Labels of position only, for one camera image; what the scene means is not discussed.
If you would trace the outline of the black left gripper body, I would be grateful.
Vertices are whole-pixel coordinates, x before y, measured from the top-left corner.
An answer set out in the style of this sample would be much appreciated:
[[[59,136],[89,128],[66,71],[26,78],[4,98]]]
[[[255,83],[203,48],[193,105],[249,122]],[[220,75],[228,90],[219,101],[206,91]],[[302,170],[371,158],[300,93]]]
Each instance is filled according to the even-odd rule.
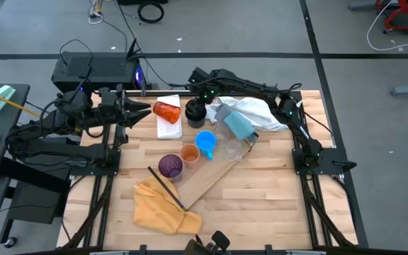
[[[116,124],[116,143],[127,143],[128,136],[125,133],[125,109],[123,107],[123,96],[125,90],[123,84],[117,84],[116,90],[111,91],[108,87],[98,90],[101,102],[98,109],[105,124]]]

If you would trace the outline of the black plastic cup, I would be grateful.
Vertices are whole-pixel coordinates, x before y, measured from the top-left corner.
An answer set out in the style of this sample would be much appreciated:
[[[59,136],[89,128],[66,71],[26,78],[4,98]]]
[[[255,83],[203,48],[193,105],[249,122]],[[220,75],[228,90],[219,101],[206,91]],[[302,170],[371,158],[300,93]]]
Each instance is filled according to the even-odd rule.
[[[189,101],[186,104],[185,114],[189,120],[198,121],[206,117],[207,110],[204,104]]]

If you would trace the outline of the orange translucent tumbler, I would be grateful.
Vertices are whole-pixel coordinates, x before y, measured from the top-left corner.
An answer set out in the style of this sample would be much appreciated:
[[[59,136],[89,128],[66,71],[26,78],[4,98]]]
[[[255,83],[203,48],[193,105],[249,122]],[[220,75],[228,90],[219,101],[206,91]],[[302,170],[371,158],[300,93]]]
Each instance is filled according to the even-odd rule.
[[[153,111],[157,116],[167,120],[171,124],[175,124],[181,115],[181,109],[179,107],[161,101],[157,101],[154,104]]]

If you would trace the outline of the white napkin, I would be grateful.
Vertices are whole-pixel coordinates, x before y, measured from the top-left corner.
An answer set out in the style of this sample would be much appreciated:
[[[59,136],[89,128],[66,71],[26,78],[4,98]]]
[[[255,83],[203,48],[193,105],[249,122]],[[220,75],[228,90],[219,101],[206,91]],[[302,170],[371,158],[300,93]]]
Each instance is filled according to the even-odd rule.
[[[178,94],[170,96],[160,96],[157,98],[157,101],[168,103],[170,105],[181,108],[181,101]],[[182,137],[181,115],[175,124],[171,124],[167,120],[164,120],[157,116],[157,137],[159,139],[175,139]]]

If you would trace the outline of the blue plastic mug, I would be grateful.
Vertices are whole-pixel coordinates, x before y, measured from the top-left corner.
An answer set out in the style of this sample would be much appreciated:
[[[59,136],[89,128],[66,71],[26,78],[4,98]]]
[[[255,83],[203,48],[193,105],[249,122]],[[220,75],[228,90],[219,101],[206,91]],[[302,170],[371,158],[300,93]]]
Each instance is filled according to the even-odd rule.
[[[195,145],[200,150],[200,153],[213,160],[213,151],[216,147],[217,139],[211,131],[201,131],[195,136]]]

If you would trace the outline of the peach plastic cup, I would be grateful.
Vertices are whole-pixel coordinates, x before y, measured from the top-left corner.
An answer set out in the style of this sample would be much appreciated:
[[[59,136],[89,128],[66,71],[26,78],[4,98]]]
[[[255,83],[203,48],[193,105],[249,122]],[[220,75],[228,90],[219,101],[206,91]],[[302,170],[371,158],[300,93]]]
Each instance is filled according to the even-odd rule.
[[[187,164],[196,163],[200,157],[200,150],[194,144],[185,144],[181,148],[180,157]]]

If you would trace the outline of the clear plastic cup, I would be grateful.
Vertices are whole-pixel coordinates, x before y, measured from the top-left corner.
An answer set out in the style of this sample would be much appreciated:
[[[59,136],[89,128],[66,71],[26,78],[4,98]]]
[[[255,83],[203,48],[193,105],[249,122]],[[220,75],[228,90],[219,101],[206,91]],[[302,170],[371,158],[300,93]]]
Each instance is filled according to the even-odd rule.
[[[217,136],[217,146],[223,152],[227,161],[235,162],[242,159],[243,147],[237,138]]]

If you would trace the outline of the purple faceted plastic tumbler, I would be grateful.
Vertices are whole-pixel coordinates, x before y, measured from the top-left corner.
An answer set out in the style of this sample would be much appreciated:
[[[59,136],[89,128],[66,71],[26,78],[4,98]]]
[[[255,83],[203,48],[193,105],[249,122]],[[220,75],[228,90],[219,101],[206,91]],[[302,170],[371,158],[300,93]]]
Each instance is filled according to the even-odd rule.
[[[160,174],[170,182],[178,182],[182,179],[183,162],[175,154],[163,156],[158,163],[158,169]]]

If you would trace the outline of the grey cloth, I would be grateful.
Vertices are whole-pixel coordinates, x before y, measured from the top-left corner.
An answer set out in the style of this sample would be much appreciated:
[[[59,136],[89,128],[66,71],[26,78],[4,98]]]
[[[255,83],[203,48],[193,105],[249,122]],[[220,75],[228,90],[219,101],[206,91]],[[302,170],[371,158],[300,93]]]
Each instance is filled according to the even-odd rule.
[[[222,122],[234,109],[226,103],[220,104],[216,108],[215,119],[217,122]]]

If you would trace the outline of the black computer tower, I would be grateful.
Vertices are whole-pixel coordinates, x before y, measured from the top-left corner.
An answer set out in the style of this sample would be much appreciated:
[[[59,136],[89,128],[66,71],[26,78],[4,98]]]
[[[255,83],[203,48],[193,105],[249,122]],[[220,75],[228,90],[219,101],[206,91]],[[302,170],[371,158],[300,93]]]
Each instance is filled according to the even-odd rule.
[[[140,64],[144,55],[132,42],[127,52],[62,52],[52,74],[52,83],[62,92],[79,87],[89,98],[100,88],[148,89]]]

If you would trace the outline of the teal cloth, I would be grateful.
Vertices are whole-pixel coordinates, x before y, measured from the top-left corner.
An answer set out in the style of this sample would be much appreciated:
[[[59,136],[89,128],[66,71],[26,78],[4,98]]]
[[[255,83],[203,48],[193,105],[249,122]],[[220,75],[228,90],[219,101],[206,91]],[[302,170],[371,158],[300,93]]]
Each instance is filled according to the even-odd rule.
[[[256,139],[255,129],[252,124],[238,111],[232,111],[228,114],[223,122],[233,132],[235,137],[239,140],[247,140],[254,142]]]

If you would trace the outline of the white cloth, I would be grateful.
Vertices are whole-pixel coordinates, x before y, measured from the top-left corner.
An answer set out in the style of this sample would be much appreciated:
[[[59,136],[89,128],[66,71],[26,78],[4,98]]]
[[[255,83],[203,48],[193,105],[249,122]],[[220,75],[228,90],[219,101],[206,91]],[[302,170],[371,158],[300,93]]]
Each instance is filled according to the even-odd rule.
[[[209,119],[212,124],[217,122],[215,116],[217,114],[217,107],[221,104],[226,104],[233,110],[238,111],[256,130],[280,132],[288,129],[287,125],[284,125],[275,119],[265,101],[252,97],[245,97],[242,99],[230,96],[217,97],[210,105],[206,106],[206,118]]]

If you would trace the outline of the wooden board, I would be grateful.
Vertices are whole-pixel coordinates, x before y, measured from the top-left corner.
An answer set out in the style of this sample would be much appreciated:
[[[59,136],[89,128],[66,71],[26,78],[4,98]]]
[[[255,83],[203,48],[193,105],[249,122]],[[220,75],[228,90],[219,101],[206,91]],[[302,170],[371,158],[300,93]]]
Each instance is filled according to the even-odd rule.
[[[247,140],[240,141],[243,147],[242,157],[250,152],[256,144],[259,135],[256,134],[254,142]],[[236,138],[234,135],[227,137],[229,139]],[[213,160],[209,160],[200,153],[200,157],[196,163],[184,164],[182,170],[182,179],[178,182],[170,182],[164,176],[157,174],[152,168],[148,168],[153,177],[166,189],[169,195],[176,203],[184,210],[189,209],[197,200],[201,198],[214,184],[218,182],[237,162],[227,161],[223,152],[218,148],[217,144],[213,151]]]

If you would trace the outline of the black equipment box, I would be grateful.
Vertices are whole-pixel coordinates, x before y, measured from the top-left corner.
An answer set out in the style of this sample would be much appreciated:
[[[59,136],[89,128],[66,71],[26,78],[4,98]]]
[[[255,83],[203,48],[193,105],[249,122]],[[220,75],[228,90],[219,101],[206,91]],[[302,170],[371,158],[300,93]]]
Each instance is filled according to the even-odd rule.
[[[64,212],[66,193],[56,193],[24,182],[18,182],[11,201],[8,218],[52,224]]]

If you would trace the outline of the red chair base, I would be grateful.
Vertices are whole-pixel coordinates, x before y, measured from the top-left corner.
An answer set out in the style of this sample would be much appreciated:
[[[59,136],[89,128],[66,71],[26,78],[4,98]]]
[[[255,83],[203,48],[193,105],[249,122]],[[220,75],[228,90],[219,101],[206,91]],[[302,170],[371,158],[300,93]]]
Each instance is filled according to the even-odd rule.
[[[376,0],[375,6],[378,14],[388,5],[384,14],[386,15],[384,34],[396,30],[408,34],[408,0]]]

